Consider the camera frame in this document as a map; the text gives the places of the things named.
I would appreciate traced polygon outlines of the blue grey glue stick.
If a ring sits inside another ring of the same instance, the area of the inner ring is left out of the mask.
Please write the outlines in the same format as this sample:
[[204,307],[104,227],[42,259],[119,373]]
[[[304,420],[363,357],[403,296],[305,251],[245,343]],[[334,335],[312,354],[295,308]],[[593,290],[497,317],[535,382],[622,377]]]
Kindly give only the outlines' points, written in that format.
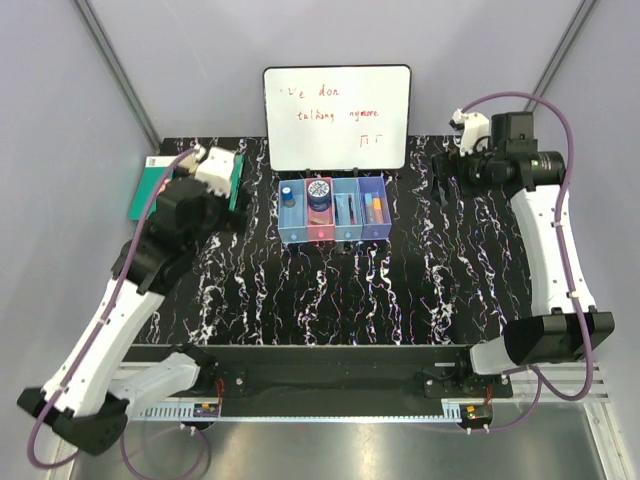
[[295,206],[295,196],[292,189],[285,186],[281,190],[282,202],[286,208],[293,208]]

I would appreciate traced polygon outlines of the light blue bin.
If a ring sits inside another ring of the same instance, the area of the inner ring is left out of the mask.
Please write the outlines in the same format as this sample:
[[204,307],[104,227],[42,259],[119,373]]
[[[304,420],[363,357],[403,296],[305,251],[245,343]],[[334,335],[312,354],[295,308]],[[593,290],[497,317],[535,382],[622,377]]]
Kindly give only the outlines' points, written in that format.
[[[333,186],[333,201],[334,201],[334,209],[335,209],[335,240],[338,242],[348,241],[354,242],[359,241],[362,236],[363,231],[363,214],[361,213],[360,207],[360,191],[359,191],[359,183],[356,178],[334,178],[332,180]],[[352,225],[351,220],[350,224],[346,226],[341,226],[339,224],[339,217],[336,205],[336,197],[340,194],[353,195],[356,205],[358,224]]]
[[[295,196],[295,206],[286,208],[282,202],[281,190],[288,186]],[[304,243],[308,240],[306,227],[306,200],[303,179],[282,180],[278,186],[278,233],[284,244]]]

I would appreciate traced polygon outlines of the purple bin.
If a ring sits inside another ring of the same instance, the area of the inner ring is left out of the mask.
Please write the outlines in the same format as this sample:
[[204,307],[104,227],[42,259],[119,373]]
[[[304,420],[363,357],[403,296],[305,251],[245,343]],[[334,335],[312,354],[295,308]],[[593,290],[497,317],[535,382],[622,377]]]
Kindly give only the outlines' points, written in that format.
[[[389,213],[388,198],[385,189],[385,180],[382,176],[368,176],[358,178],[360,191],[360,207],[363,214],[363,231],[362,240],[387,240],[391,230],[391,215]],[[373,198],[379,197],[382,202],[384,222],[378,224],[367,223],[366,211],[364,207],[363,196],[365,193],[371,193]]]

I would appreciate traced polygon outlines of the blue white highlighter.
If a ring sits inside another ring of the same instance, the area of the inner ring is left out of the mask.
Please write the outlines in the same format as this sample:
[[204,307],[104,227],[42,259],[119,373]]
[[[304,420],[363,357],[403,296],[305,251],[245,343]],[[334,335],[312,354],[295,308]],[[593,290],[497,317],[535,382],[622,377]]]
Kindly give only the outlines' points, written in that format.
[[373,205],[373,196],[371,193],[365,193],[363,196],[364,207],[366,211],[367,223],[374,224],[376,221],[375,218],[375,209]]

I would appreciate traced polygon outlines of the pink bin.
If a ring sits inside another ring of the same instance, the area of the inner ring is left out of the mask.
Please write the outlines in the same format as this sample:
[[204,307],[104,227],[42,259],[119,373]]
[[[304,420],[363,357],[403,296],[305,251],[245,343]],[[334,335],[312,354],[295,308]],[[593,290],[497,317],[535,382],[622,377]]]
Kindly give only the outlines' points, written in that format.
[[[306,192],[307,185],[311,181],[317,180],[317,179],[326,180],[326,181],[329,182],[329,184],[331,186],[331,205],[326,211],[323,211],[323,212],[315,212],[315,211],[311,210],[309,208],[309,206],[308,206],[308,203],[307,203],[307,192]],[[332,188],[331,179],[328,178],[328,177],[306,179],[305,180],[304,193],[305,193],[306,209],[307,209],[306,227],[307,227],[307,233],[308,233],[309,240],[310,241],[328,241],[328,240],[333,240],[334,237],[335,237],[335,217],[334,217],[334,205],[333,205],[333,188]],[[312,217],[325,218],[330,223],[327,224],[327,225],[310,225],[309,224],[309,220]]]

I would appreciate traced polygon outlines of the blue ink bottle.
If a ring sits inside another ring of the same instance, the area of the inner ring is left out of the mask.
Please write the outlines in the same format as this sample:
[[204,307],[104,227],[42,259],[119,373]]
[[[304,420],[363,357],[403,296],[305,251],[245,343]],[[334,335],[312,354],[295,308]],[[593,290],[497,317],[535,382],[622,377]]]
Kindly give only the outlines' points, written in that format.
[[331,186],[328,181],[317,179],[307,185],[307,203],[315,212],[326,211],[331,205]]

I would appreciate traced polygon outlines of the red pen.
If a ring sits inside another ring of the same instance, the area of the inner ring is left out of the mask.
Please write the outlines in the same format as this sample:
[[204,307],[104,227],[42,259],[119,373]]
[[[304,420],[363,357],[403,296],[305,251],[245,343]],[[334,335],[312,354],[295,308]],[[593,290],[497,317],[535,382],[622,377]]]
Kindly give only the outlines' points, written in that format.
[[352,225],[358,224],[357,209],[353,195],[348,195],[349,214]]

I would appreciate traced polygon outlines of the blue clear pen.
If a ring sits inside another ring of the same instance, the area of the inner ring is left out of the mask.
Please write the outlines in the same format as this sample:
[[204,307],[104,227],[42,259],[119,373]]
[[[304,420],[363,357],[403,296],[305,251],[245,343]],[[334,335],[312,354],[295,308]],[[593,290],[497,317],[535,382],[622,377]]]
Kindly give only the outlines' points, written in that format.
[[336,205],[339,217],[339,224],[346,226],[350,224],[350,214],[348,206],[348,196],[346,194],[340,194],[336,197]]

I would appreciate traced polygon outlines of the orange highlighter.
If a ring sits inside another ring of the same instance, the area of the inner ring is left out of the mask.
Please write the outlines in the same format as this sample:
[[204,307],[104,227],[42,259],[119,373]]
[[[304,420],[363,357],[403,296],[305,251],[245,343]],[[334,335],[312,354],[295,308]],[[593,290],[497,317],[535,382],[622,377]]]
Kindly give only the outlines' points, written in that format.
[[382,202],[381,199],[379,197],[374,197],[373,201],[373,211],[374,211],[374,216],[375,216],[375,221],[378,224],[382,224],[384,222],[384,214],[383,214],[383,208],[382,208]]

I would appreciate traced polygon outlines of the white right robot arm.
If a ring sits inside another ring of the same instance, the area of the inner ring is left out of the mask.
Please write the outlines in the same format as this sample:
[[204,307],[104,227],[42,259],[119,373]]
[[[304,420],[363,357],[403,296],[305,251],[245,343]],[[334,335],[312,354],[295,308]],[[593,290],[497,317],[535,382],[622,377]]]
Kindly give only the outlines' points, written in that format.
[[531,315],[507,324],[501,336],[471,347],[470,362],[454,371],[454,384],[476,396],[497,375],[540,363],[583,360],[614,330],[611,313],[598,309],[582,275],[573,239],[567,166],[557,151],[542,151],[530,112],[490,118],[456,110],[450,120],[458,145],[432,159],[441,203],[454,179],[464,197],[492,191],[507,198],[523,241],[531,282]]

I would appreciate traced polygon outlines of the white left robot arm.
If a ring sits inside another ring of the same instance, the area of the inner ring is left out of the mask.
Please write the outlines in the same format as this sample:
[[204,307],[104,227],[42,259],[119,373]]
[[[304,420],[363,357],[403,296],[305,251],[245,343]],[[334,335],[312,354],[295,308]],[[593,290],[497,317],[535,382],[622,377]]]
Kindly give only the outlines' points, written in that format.
[[79,451],[98,456],[147,407],[177,393],[203,396],[215,389],[215,357],[191,344],[170,348],[162,361],[127,380],[114,374],[209,237],[244,233],[247,205],[232,209],[229,203],[202,181],[170,181],[155,211],[123,245],[104,297],[70,355],[44,385],[25,388],[18,406]]

